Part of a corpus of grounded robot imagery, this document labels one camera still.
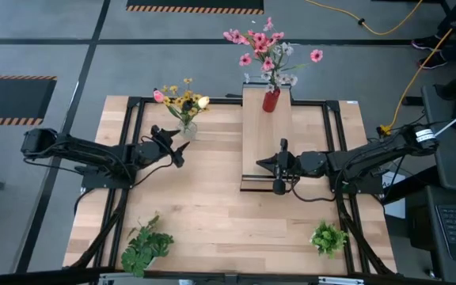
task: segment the gray floor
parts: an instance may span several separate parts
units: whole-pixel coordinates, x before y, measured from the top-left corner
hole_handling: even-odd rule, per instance
[[[0,38],[90,39],[102,0],[49,2],[0,0]],[[331,0],[367,19],[378,31],[396,25],[413,4]],[[292,39],[381,39],[360,28],[355,20],[311,6],[303,1],[265,0],[266,14],[275,27]],[[124,0],[112,0],[101,31],[103,39],[218,39],[230,28],[259,29],[267,15],[210,15],[180,13],[129,13]],[[424,4],[400,30],[388,39],[427,36],[444,16],[438,5]],[[297,98],[358,101],[368,137],[375,137],[379,124],[391,121],[398,98],[416,71],[416,61],[427,55],[410,47],[389,46],[295,46],[292,63],[308,61],[314,48],[324,59],[300,70],[292,93]],[[43,127],[60,129],[86,56],[86,45],[0,45],[0,74],[58,76]],[[244,69],[238,58],[246,47],[237,45],[98,45],[78,106],[72,135],[94,139],[103,102],[107,95],[149,96],[154,87],[194,78],[195,89],[221,97],[241,93],[243,73],[258,74],[256,66]],[[456,76],[456,63],[424,71],[410,94],[419,95],[422,85],[444,83]],[[404,107],[398,124],[421,115],[421,108]],[[27,127],[0,127],[0,274],[12,272],[22,238],[34,211],[45,170],[29,167],[19,152]],[[433,158],[410,158],[403,167],[417,172],[434,163]],[[72,166],[63,162],[63,166]],[[63,262],[73,204],[80,178],[59,173],[44,224],[32,256],[30,271],[58,269]],[[426,278],[422,269],[430,266],[426,253],[409,245],[405,237],[392,236],[397,269],[406,276]],[[133,283],[125,280],[120,283]]]

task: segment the potted plant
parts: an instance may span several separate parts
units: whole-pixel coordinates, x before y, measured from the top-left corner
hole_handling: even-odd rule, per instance
[[[143,277],[144,270],[156,257],[166,257],[169,245],[173,244],[172,236],[154,232],[158,220],[159,215],[156,215],[147,226],[140,225],[139,230],[133,228],[127,236],[129,238],[136,230],[139,232],[130,240],[121,257],[124,271],[133,273],[135,277]]]
[[[184,79],[187,87],[183,90],[182,96],[178,95],[180,90],[177,85],[165,85],[161,90],[154,88],[154,99],[158,103],[163,103],[170,113],[179,119],[177,129],[187,140],[196,138],[198,127],[192,122],[193,118],[201,112],[208,111],[209,104],[209,97],[193,93],[190,89],[192,81],[192,78]]]
[[[292,67],[286,67],[289,56],[293,53],[293,47],[290,43],[280,43],[284,38],[284,32],[277,32],[274,29],[272,18],[267,19],[267,24],[263,27],[263,32],[253,32],[241,34],[237,29],[230,29],[229,32],[223,33],[225,39],[234,44],[249,45],[252,48],[252,53],[246,53],[241,56],[239,65],[245,67],[251,64],[253,59],[260,62],[261,78],[268,82],[263,110],[273,112],[276,108],[279,95],[281,94],[280,86],[282,84],[297,84],[298,78],[293,74],[284,74],[284,71],[293,70],[295,68],[303,68],[306,64],[298,64]],[[323,51],[313,50],[310,53],[310,58],[317,63],[323,58]],[[244,74],[245,82],[249,83],[249,74]]]
[[[346,234],[342,230],[336,229],[333,224],[327,225],[325,220],[321,220],[320,226],[316,228],[309,242],[316,246],[319,255],[328,254],[333,258],[335,252],[341,250],[346,243]]]

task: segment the hazard tape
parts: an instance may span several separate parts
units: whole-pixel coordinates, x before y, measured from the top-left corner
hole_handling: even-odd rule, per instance
[[[0,79],[50,79],[57,81],[57,76],[0,75]]]
[[[242,8],[213,8],[213,7],[179,7],[179,6],[128,6],[126,11],[131,12],[174,12],[174,13],[232,13],[246,15],[261,15],[262,9]]]
[[[37,126],[41,118],[0,118],[0,126]]]

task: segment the shoe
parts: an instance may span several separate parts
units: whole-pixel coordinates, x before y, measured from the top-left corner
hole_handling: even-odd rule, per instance
[[[414,39],[411,41],[411,45],[414,48],[420,49],[420,50],[429,50],[433,51],[435,46],[439,44],[440,39],[436,38],[435,36],[428,36],[426,38],[421,38],[421,39]],[[440,47],[438,47],[438,51],[441,50],[443,47],[443,44],[441,44]]]
[[[421,66],[424,63],[425,59],[427,58],[420,59],[418,61],[418,65]],[[426,70],[430,70],[436,67],[442,67],[447,63],[448,62],[441,56],[441,53],[437,52],[428,60],[427,64],[425,64],[423,68]]]

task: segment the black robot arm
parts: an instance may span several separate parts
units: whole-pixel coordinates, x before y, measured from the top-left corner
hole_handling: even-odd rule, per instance
[[[105,146],[52,129],[34,129],[25,133],[21,152],[25,160],[57,157],[86,166],[75,169],[84,176],[85,188],[131,188],[136,172],[170,155],[176,167],[184,164],[182,152],[188,145],[172,149],[172,137],[179,131],[153,126],[149,141],[121,146]]]
[[[340,176],[350,184],[345,192],[378,193],[381,191],[379,166],[410,154],[433,154],[438,142],[432,131],[420,124],[405,126],[398,133],[348,151],[305,151],[295,157],[287,151],[287,140],[281,139],[281,151],[256,163],[271,171],[276,179],[274,193],[283,195],[283,180],[298,182],[300,177]]]

